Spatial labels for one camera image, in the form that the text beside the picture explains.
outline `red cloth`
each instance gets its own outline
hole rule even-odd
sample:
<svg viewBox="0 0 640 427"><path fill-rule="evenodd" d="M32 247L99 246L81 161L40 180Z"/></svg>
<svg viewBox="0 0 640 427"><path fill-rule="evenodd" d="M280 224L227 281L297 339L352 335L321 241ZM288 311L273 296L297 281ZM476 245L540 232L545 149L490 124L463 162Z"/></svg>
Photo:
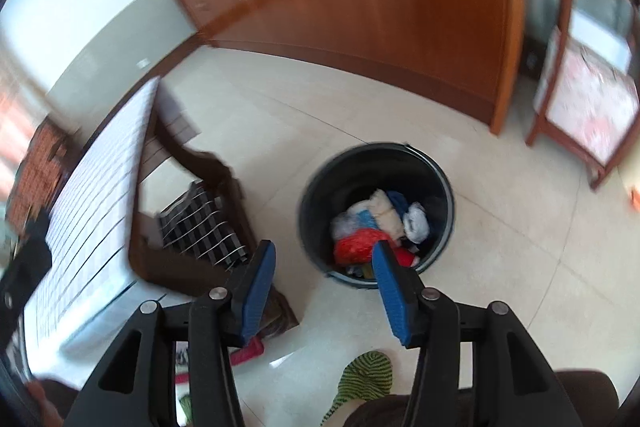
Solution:
<svg viewBox="0 0 640 427"><path fill-rule="evenodd" d="M382 230L359 229L335 243L335 262L341 266L370 263L373 246L378 241L388 241L393 244L388 233Z"/></svg>
<svg viewBox="0 0 640 427"><path fill-rule="evenodd" d="M396 259L400 266L410 267L414 262L415 255L406 248L394 248L394 253L396 254Z"/></svg>
<svg viewBox="0 0 640 427"><path fill-rule="evenodd" d="M246 346L236 349L229 355L231 365L238 365L248 360L260 357L264 353L264 344L258 337L252 337ZM189 371L184 373L176 373L175 383L189 383Z"/></svg>

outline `blue cloth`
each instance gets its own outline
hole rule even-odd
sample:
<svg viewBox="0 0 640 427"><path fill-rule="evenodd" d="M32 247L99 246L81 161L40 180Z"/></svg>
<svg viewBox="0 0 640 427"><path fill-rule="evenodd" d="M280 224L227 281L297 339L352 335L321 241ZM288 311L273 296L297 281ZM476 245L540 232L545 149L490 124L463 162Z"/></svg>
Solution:
<svg viewBox="0 0 640 427"><path fill-rule="evenodd" d="M402 219L402 216L406 214L409 210L409 203L406 202L406 198L400 192L396 192L395 190L388 190L386 192L386 197L389 198L391 204L394 206L398 216Z"/></svg>
<svg viewBox="0 0 640 427"><path fill-rule="evenodd" d="M358 212L358 221L360 222L361 229L376 229L380 230L376 222L376 218L368 210L361 210Z"/></svg>

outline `brown chair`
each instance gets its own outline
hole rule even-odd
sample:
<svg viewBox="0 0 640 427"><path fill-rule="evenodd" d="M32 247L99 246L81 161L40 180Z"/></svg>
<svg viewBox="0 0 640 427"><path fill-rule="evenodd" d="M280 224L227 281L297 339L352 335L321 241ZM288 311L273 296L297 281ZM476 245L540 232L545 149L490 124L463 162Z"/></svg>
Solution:
<svg viewBox="0 0 640 427"><path fill-rule="evenodd" d="M596 189L640 134L638 81L572 38L573 1L560 0L558 24L534 104L537 115L526 143L532 146L538 134L546 134L595 172L590 186ZM638 0L629 1L632 23L626 42L633 50Z"/></svg>
<svg viewBox="0 0 640 427"><path fill-rule="evenodd" d="M158 115L153 115L151 122L148 134L154 136L183 168L200 178L212 197L222 198L225 219L228 219L240 243L249 252L257 250L258 241L242 204L244 194L241 185L229 167L212 153L194 151L180 144ZM182 255L169 247L151 247L141 235L139 213L134 214L129 261L141 279L192 297L203 295L218 285L221 278L228 278L228 273L221 266L214 266L208 260ZM280 335L297 325L298 320L287 298L271 285L260 322L260 338Z"/></svg>

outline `white floor tile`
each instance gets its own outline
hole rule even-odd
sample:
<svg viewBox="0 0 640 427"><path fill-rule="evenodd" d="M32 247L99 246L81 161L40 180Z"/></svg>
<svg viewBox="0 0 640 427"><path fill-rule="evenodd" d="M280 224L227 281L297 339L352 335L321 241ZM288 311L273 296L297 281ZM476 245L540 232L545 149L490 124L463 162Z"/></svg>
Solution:
<svg viewBox="0 0 640 427"><path fill-rule="evenodd" d="M640 214L627 203L617 172L597 192L583 177L562 262L611 301L637 310Z"/></svg>
<svg viewBox="0 0 640 427"><path fill-rule="evenodd" d="M421 279L457 302L482 308L492 301L507 302L527 326L556 264L521 233L459 196L450 243Z"/></svg>
<svg viewBox="0 0 640 427"><path fill-rule="evenodd" d="M516 106L495 137L484 124L389 87L342 129L365 141L409 142L439 163L456 192L559 258L583 167L544 137L527 148L523 126Z"/></svg>
<svg viewBox="0 0 640 427"><path fill-rule="evenodd" d="M599 369L622 401L640 374L636 316L603 298L562 264L529 333L555 369Z"/></svg>
<svg viewBox="0 0 640 427"><path fill-rule="evenodd" d="M229 81L335 126L366 107L383 86L357 74L290 58L219 49L215 59Z"/></svg>
<svg viewBox="0 0 640 427"><path fill-rule="evenodd" d="M241 181L257 237L276 244L275 284L301 320L234 369L250 427L319 425L344 367L369 349L391 357L394 393L411 388L418 352L391 334L379 293L324 277L298 240L309 179L363 141L409 142L452 182L454 235L425 284L469 304L507 302L554 367L600 368L621 397L635 382L639 217L615 176L593 194L580 183L583 165L562 148L544 137L526 147L532 84L517 85L505 130L494 137L404 90L268 55L203 47L166 81L201 131L190 146L219 155ZM164 208L190 181L165 163L143 185L142 209ZM471 384L471 365L465 344L462 387Z"/></svg>
<svg viewBox="0 0 640 427"><path fill-rule="evenodd" d="M180 405L180 399L185 394L189 394L189 384L182 383L175 386L175 413L178 425L187 425L187 418L184 414L184 410ZM240 412L242 413L242 419L244 419L245 427L263 427L260 419L249 409L249 406L240 400Z"/></svg>

